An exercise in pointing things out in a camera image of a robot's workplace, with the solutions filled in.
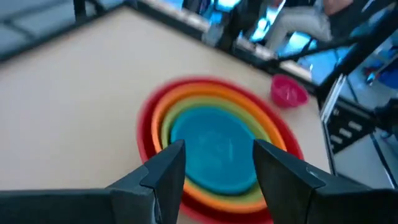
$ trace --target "green bowl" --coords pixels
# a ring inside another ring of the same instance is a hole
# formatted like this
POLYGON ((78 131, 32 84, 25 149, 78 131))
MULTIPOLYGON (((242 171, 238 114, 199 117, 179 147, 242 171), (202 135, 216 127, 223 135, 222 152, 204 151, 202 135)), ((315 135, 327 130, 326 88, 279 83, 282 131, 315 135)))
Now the green bowl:
MULTIPOLYGON (((162 129, 161 129, 161 141, 162 147, 165 149, 170 143, 170 129, 174 123, 174 120, 177 116, 190 108, 202 107, 202 106, 214 106, 220 108, 222 110, 228 111, 231 114, 237 116, 240 120, 242 120, 248 128, 253 132, 256 139, 264 139, 268 142, 271 142, 269 136, 264 131, 262 126, 256 121, 256 119, 248 113, 245 109, 240 107, 239 105, 230 102, 228 100, 224 100, 218 97, 211 97, 211 96, 192 96, 188 97, 178 103, 174 104, 162 122, 162 129)), ((209 190, 203 189, 197 184, 193 183, 194 187, 200 190, 203 194, 207 194, 213 198, 217 198, 218 200, 228 201, 230 203, 251 203, 251 202, 258 202, 263 200, 264 197, 262 196, 261 189, 258 183, 254 184, 250 190, 242 195, 236 196, 226 196, 226 195, 218 195, 210 192, 209 190)))

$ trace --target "red bowl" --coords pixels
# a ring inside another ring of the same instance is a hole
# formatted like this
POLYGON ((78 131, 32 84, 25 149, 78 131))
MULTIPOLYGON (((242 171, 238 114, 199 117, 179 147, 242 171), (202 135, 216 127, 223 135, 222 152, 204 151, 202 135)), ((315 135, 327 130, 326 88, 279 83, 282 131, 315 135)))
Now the red bowl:
POLYGON ((295 108, 308 102, 308 93, 293 78, 275 75, 272 77, 271 99, 281 108, 295 108))
MULTIPOLYGON (((150 125, 148 124, 150 124, 151 122, 152 114, 154 112, 157 102, 165 93, 175 88, 176 86, 198 82, 207 82, 223 85, 232 90, 240 92, 249 99, 251 99, 253 102, 255 102, 255 104, 257 104, 262 110, 264 110, 268 114, 270 119, 274 121, 275 125, 278 127, 279 132, 283 137, 288 152, 295 155, 299 159, 303 159, 303 154, 300 150, 300 146, 289 127, 276 113, 273 112, 273 110, 269 106, 265 104, 264 101, 259 99, 256 95, 228 81, 220 80, 213 77, 183 77, 174 79, 154 91, 153 94, 144 102, 143 107, 140 110, 137 123, 137 145, 141 160, 143 162, 147 161, 149 158, 156 154, 152 142, 150 125)), ((221 212, 197 202, 194 198, 191 198, 187 194, 183 194, 180 209, 185 212, 189 217, 192 217, 203 223, 272 223, 271 215, 267 209, 250 214, 233 214, 228 212, 221 212)))

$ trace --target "small pink bowl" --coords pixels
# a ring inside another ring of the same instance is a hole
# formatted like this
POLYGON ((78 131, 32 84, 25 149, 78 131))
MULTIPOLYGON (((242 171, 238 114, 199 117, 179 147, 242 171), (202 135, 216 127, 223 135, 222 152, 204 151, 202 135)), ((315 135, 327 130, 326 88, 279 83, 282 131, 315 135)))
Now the small pink bowl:
POLYGON ((275 75, 272 77, 271 99, 281 108, 296 108, 308 102, 308 93, 293 78, 275 75))

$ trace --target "blue bowl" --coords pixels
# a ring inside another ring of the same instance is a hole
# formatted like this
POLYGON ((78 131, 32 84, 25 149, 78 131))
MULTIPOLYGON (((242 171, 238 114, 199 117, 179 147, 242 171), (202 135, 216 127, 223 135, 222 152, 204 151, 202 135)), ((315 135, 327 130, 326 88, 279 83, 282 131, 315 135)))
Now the blue bowl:
POLYGON ((179 139, 185 140, 186 175, 201 187, 236 195, 256 183, 254 134, 231 113, 210 106, 186 110, 171 130, 171 142, 179 139))

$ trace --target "table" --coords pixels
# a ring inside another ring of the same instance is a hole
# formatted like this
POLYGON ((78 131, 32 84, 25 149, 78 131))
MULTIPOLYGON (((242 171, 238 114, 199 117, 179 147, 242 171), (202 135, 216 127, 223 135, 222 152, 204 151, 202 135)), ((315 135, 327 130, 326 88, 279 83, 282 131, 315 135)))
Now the table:
MULTIPOLYGON (((119 6, 0 67, 0 190, 106 187, 142 164, 136 117, 164 81, 215 75, 268 100, 271 76, 119 6)), ((330 172, 317 101, 282 111, 330 172)), ((191 223, 180 214, 179 223, 191 223)))

